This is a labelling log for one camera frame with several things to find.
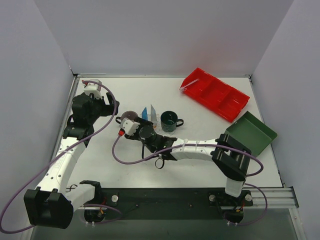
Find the purple cup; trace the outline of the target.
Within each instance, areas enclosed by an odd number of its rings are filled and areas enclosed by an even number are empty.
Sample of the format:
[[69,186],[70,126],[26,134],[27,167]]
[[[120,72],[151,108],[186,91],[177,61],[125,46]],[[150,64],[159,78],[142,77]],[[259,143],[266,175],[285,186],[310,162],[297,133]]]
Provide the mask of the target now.
[[115,121],[116,121],[118,124],[121,124],[121,122],[122,122],[125,118],[134,121],[137,117],[138,117],[138,114],[137,114],[135,111],[128,110],[128,111],[125,111],[121,116],[117,116],[117,117],[115,118]]

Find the blue toothpaste tube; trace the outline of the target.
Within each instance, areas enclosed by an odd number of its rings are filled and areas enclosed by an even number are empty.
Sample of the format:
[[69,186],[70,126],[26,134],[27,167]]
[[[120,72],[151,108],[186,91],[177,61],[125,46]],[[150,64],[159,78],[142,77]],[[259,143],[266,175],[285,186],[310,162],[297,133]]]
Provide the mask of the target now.
[[144,120],[148,120],[148,111],[147,111],[147,107],[145,107],[143,109],[143,111],[141,112],[141,118],[144,119]]

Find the dark green mug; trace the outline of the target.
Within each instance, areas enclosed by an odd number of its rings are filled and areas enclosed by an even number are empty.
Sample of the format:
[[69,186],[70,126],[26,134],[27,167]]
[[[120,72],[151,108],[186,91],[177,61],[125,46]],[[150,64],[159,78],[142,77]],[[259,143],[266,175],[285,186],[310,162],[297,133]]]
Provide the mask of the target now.
[[184,124],[184,120],[178,118],[178,115],[170,110],[163,112],[160,116],[161,129],[166,133],[174,132],[178,127]]

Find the white orange-capped toothpaste tube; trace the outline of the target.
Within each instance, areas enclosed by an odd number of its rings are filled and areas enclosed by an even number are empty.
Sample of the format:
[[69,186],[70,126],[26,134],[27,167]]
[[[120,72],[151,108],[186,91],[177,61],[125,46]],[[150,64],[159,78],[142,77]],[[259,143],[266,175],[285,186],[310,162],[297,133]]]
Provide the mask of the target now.
[[157,113],[152,104],[150,105],[150,121],[153,123],[158,122]]

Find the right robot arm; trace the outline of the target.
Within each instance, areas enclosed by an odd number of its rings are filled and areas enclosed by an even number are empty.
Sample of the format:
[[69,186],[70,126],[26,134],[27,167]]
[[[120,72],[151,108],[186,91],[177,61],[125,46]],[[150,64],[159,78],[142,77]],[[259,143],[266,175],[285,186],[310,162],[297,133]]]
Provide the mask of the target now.
[[226,176],[225,193],[239,197],[247,178],[250,150],[227,134],[217,139],[188,140],[163,136],[155,132],[151,122],[124,118],[120,123],[124,136],[140,141],[151,153],[163,160],[212,161]]

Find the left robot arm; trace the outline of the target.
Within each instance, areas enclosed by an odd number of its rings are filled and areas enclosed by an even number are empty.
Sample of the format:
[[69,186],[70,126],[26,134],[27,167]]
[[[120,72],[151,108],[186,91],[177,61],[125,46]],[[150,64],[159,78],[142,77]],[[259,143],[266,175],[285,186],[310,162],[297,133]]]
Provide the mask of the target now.
[[73,191],[66,189],[94,133],[94,123],[100,117],[113,118],[118,107],[119,102],[109,92],[105,96],[97,91],[83,92],[72,99],[72,114],[63,131],[56,159],[45,168],[45,176],[36,188],[28,189],[23,197],[31,225],[66,229],[78,208],[84,204],[96,206],[104,201],[98,181],[83,180]]

